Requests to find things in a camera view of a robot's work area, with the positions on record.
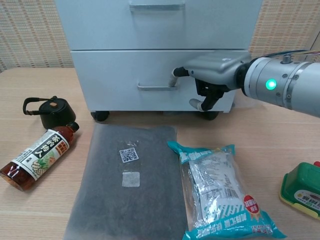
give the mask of blue package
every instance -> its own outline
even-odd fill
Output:
[[[244,191],[234,145],[217,149],[185,147],[175,141],[168,145],[179,155],[183,181],[191,183],[184,187],[191,188],[185,192],[192,193],[186,199],[192,199],[193,224],[182,240],[287,237]]]

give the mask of qr code sticker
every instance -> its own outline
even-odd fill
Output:
[[[124,164],[127,162],[131,162],[139,159],[136,149],[134,147],[129,149],[123,149],[123,150],[120,150],[119,152],[120,152],[122,162]]]

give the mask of red label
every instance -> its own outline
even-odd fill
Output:
[[[252,196],[246,195],[243,201],[244,201],[245,208],[250,213],[257,214],[259,212],[259,206]]]

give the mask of robotic arm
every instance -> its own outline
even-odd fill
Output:
[[[224,93],[242,89],[249,98],[320,117],[320,63],[294,62],[289,54],[251,60],[247,51],[217,50],[174,69],[169,85],[184,76],[194,77],[198,95],[205,97],[189,101],[201,112]]]

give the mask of plastic bag package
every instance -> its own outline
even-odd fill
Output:
[[[182,239],[187,214],[173,127],[96,123],[64,240]]]
[[[286,237],[244,191],[234,145],[215,150],[184,147],[175,141],[168,145],[179,155],[186,206],[192,214],[183,240]]]

